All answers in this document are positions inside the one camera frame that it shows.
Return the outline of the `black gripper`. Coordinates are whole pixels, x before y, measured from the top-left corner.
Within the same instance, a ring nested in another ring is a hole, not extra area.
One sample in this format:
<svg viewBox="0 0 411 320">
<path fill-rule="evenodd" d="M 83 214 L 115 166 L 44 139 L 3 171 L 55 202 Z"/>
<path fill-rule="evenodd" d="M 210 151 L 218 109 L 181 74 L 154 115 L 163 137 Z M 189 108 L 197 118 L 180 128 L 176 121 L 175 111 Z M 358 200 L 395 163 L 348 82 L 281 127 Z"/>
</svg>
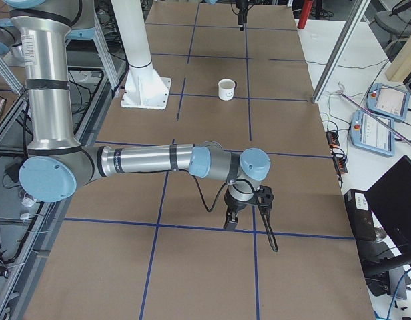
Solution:
<svg viewBox="0 0 411 320">
<path fill-rule="evenodd" d="M 225 220 L 223 228 L 225 230 L 230 230 L 230 231 L 236 230 L 236 227 L 238 226 L 238 218 L 236 217 L 238 215 L 238 212 L 243 210 L 247 205 L 254 206 L 256 204 L 256 200 L 253 197 L 245 201 L 236 199 L 230 193 L 229 187 L 227 188 L 225 192 L 224 201 L 225 201 L 225 204 L 227 205 L 227 209 L 226 209 L 226 220 Z"/>
<path fill-rule="evenodd" d="M 237 19 L 238 19 L 238 27 L 239 30 L 242 31 L 242 25 L 246 24 L 246 15 L 248 13 L 248 0 L 235 0 Z"/>
</svg>

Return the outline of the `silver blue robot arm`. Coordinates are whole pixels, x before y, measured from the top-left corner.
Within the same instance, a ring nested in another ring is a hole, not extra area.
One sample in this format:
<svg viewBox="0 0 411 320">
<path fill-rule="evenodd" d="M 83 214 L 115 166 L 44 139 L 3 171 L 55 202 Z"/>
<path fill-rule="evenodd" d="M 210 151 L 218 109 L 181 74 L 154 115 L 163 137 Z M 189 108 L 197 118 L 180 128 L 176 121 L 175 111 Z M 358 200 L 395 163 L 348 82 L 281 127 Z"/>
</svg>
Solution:
<svg viewBox="0 0 411 320">
<path fill-rule="evenodd" d="M 186 171 L 195 179 L 222 182 L 225 229 L 235 229 L 238 212 L 246 205 L 256 205 L 266 231 L 271 231 L 273 195 L 263 185 L 271 161 L 261 149 L 235 154 L 213 141 L 120 149 L 84 147 L 73 132 L 65 40 L 74 27 L 89 22 L 93 3 L 10 1 L 9 6 L 11 22 L 21 34 L 31 108 L 33 140 L 19 171 L 28 194 L 43 202 L 58 202 L 102 177 Z"/>
<path fill-rule="evenodd" d="M 247 26 L 248 12 L 250 10 L 249 1 L 235 0 L 219 3 L 218 1 L 205 0 L 205 2 L 209 5 L 217 7 L 218 9 L 229 9 L 237 17 L 237 26 L 240 31 L 243 31 Z"/>
</svg>

